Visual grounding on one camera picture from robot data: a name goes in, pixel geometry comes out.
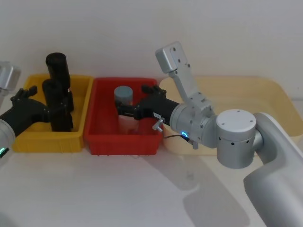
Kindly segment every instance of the yellow plastic tray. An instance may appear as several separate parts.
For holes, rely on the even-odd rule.
[[[24,88],[36,85],[38,93],[31,98],[44,104],[42,82],[45,79],[49,79],[49,74],[32,75],[24,85]],[[74,124],[72,132],[52,132],[50,123],[38,122],[17,137],[13,144],[13,150],[28,153],[80,152],[84,146],[83,129],[93,80],[93,77],[90,76],[71,76],[71,90],[74,100],[74,111],[71,113]]]
[[[303,121],[287,94],[277,83],[260,77],[197,77],[197,85],[214,104],[216,114],[228,109],[243,109],[251,113],[265,112],[273,116],[298,143],[303,136]],[[160,87],[167,91],[166,97],[182,103],[174,81],[164,79]],[[164,126],[164,135],[176,134]],[[163,141],[168,151],[181,155],[216,155],[216,149],[199,145],[193,150],[186,141],[172,137]]]

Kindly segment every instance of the white table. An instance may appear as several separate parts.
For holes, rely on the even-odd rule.
[[[259,166],[163,147],[150,157],[12,153],[0,169],[0,227],[262,227],[243,187]]]

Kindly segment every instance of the cream-colored bin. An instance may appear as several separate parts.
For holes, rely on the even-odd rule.
[[[197,77],[200,91],[213,102],[216,114],[228,109],[243,109],[251,113],[265,112],[273,116],[298,143],[303,136],[303,121],[293,103],[277,83],[261,77],[207,76]],[[174,81],[166,78],[160,87],[167,91],[166,97],[182,103]],[[174,135],[169,126],[164,125],[164,136]],[[199,144],[194,150],[179,137],[163,140],[166,149],[180,155],[216,155],[216,149]]]

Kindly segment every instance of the green led light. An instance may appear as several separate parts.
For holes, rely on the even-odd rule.
[[[2,154],[3,151],[5,151],[5,148],[0,149],[0,154]]]

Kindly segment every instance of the red bin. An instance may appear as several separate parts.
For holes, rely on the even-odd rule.
[[[118,86],[128,86],[133,90],[133,104],[146,96],[141,86],[154,86],[157,81],[146,78],[97,78],[94,79],[84,139],[92,155],[155,155],[162,139],[152,126],[155,119],[139,121],[138,133],[119,133],[118,113],[115,106],[114,90]]]

